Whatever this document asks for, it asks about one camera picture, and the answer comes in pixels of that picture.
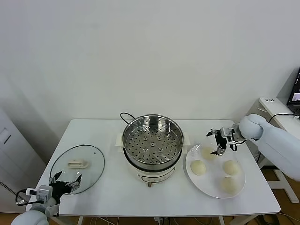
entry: stainless steel steamer basket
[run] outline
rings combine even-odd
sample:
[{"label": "stainless steel steamer basket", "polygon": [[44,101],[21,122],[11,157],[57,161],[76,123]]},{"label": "stainless steel steamer basket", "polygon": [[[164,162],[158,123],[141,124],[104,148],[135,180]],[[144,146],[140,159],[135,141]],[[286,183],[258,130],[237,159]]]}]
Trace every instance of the stainless steel steamer basket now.
[{"label": "stainless steel steamer basket", "polygon": [[133,166],[146,172],[160,172],[179,160],[183,133],[170,118],[144,115],[125,127],[122,141],[124,154]]}]

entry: glass lid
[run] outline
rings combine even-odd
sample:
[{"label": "glass lid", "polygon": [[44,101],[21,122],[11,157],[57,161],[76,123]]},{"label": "glass lid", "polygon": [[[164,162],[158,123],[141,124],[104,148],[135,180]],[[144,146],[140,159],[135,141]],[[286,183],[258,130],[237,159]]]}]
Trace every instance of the glass lid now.
[{"label": "glass lid", "polygon": [[81,175],[80,187],[70,193],[74,195],[92,187],[101,177],[104,165],[104,155],[100,149],[91,145],[79,145],[58,157],[51,168],[50,176],[62,171],[58,180],[73,182]]}]

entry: robotic arm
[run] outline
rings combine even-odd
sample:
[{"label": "robotic arm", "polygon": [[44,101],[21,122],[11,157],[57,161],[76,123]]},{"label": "robotic arm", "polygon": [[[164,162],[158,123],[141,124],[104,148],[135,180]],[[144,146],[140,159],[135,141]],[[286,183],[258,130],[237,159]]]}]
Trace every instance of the robotic arm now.
[{"label": "robotic arm", "polygon": [[[49,185],[41,185],[38,189],[28,188],[17,193],[15,199],[16,204],[23,206],[32,204],[29,211],[17,216],[12,225],[49,225],[48,218],[59,215],[60,198],[63,194],[69,194],[80,187],[81,175],[73,182],[59,181],[62,171],[49,178]],[[19,193],[26,195],[35,195],[36,201],[25,202],[18,201]]]},{"label": "robotic arm", "polygon": [[300,181],[300,140],[290,133],[269,124],[256,114],[245,116],[232,127],[212,129],[207,136],[215,135],[217,150],[223,155],[227,145],[236,150],[236,141],[250,140],[258,150],[288,177]]}]

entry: computer monitor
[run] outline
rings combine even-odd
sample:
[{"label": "computer monitor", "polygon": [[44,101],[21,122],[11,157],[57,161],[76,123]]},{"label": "computer monitor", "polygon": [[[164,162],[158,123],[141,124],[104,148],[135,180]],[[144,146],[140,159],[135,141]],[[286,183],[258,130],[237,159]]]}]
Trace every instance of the computer monitor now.
[{"label": "computer monitor", "polygon": [[287,105],[300,103],[300,68]]}]

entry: steamed bun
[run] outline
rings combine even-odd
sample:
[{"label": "steamed bun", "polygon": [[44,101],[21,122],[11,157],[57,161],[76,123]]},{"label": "steamed bun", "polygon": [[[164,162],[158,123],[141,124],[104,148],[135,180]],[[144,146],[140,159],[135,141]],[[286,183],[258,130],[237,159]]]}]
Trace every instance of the steamed bun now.
[{"label": "steamed bun", "polygon": [[221,188],[222,188],[223,191],[225,191],[229,194],[235,194],[239,190],[238,184],[231,177],[224,177],[222,179]]},{"label": "steamed bun", "polygon": [[208,161],[214,160],[217,156],[211,154],[213,151],[214,149],[212,147],[203,147],[201,150],[202,157]]},{"label": "steamed bun", "polygon": [[237,162],[229,160],[223,163],[223,170],[228,175],[234,176],[240,172],[240,166]]},{"label": "steamed bun", "polygon": [[191,170],[197,176],[201,176],[206,173],[206,166],[204,162],[200,160],[195,160],[191,163]]}]

